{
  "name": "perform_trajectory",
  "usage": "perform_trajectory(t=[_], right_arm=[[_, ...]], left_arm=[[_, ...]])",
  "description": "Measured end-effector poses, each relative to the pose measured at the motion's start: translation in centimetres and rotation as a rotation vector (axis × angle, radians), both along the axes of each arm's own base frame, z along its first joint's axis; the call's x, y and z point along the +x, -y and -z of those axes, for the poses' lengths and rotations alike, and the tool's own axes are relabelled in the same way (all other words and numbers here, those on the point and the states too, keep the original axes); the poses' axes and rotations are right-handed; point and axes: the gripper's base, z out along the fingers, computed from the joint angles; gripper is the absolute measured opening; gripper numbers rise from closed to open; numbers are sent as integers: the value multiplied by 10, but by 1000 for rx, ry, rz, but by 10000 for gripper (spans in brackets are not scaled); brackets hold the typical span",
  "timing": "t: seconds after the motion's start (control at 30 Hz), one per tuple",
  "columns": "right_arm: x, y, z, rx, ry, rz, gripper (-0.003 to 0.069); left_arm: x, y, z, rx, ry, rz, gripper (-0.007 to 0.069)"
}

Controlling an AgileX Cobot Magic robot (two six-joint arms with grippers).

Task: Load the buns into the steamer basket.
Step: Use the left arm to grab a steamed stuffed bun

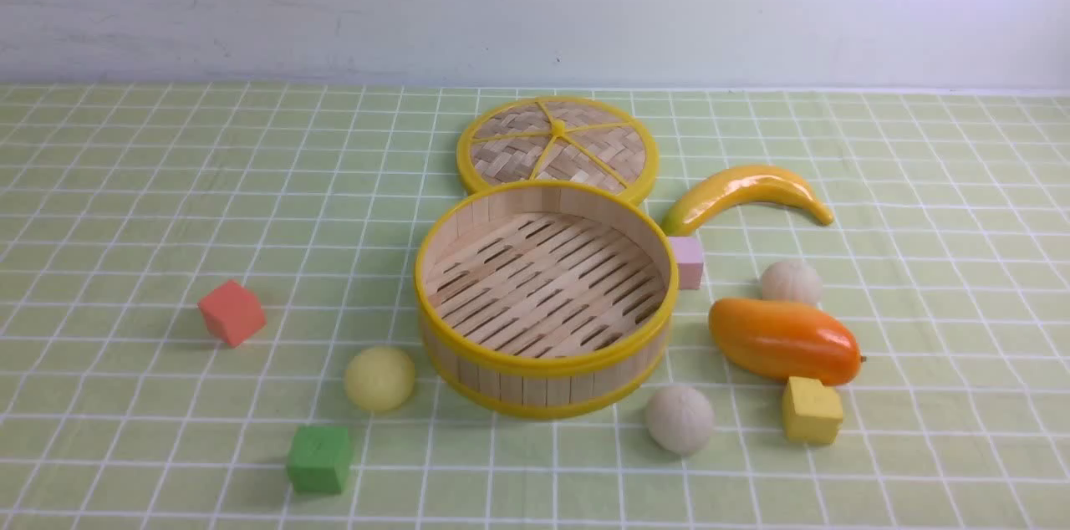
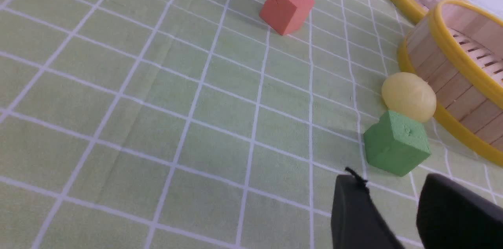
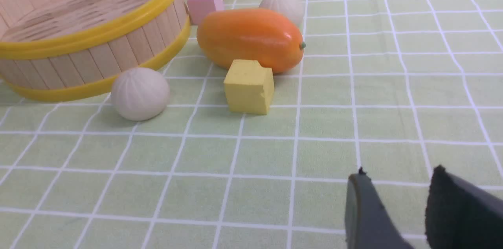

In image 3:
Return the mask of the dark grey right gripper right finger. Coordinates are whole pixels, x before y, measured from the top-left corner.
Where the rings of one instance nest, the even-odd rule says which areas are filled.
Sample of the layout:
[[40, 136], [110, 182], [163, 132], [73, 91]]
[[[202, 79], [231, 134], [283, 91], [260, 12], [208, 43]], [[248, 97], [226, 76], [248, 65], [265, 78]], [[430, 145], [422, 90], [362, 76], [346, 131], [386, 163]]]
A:
[[501, 249], [503, 201], [438, 165], [425, 211], [432, 249]]

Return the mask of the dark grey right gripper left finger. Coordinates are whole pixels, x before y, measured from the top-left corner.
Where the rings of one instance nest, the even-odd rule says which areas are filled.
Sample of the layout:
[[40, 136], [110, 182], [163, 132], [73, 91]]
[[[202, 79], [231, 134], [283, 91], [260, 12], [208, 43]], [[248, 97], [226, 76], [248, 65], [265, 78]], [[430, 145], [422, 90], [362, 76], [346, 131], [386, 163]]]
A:
[[347, 179], [345, 242], [348, 249], [411, 249], [390, 219], [363, 168]]

